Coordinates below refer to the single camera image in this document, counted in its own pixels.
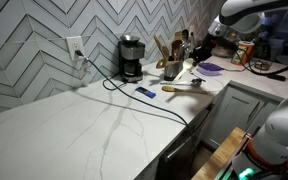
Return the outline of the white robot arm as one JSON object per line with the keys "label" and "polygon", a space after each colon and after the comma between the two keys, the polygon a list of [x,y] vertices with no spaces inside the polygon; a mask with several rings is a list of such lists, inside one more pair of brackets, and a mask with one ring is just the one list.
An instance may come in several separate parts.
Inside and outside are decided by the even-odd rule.
{"label": "white robot arm", "polygon": [[[241,33],[255,31],[264,13],[288,10],[288,0],[227,0],[219,22]],[[264,125],[232,160],[239,180],[279,180],[288,172],[288,98],[268,116]]]}

